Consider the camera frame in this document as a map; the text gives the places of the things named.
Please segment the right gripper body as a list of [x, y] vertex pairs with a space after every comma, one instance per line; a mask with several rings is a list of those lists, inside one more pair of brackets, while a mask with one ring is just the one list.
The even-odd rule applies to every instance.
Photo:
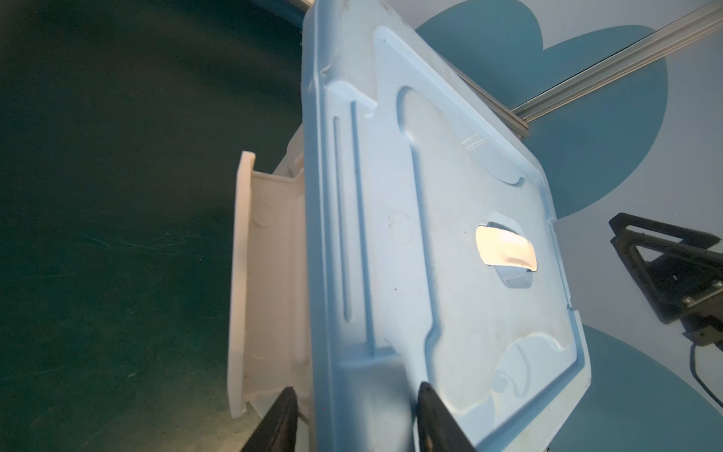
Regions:
[[682, 298], [685, 337], [699, 347], [722, 346], [722, 282]]

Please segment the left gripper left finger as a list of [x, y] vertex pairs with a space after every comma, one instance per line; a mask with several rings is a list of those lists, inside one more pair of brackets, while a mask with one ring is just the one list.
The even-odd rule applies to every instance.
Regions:
[[289, 386], [281, 391], [241, 452], [294, 452], [298, 421], [297, 394]]

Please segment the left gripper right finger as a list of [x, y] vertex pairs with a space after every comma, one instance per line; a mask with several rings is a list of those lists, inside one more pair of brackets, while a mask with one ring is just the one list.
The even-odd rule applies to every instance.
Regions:
[[422, 382], [418, 391], [417, 430], [423, 452], [475, 452], [476, 449], [447, 410], [432, 385]]

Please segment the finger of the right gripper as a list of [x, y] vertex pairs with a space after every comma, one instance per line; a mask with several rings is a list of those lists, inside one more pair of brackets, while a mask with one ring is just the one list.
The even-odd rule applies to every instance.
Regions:
[[719, 237], [626, 213], [609, 225], [619, 259], [662, 323], [680, 320], [682, 298], [722, 282], [722, 254], [712, 250]]

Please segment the white plastic storage bin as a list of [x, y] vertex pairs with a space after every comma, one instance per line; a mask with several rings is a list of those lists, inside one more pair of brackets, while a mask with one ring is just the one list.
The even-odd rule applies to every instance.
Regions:
[[266, 415], [286, 387], [299, 401], [297, 451], [314, 450], [303, 131], [273, 173], [243, 152], [236, 172], [227, 394], [230, 413]]

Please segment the light blue bin lid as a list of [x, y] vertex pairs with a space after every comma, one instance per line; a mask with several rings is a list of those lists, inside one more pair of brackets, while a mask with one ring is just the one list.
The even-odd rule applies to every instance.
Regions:
[[591, 383], [544, 171], [382, 1], [317, 1], [302, 114], [320, 451], [542, 451]]

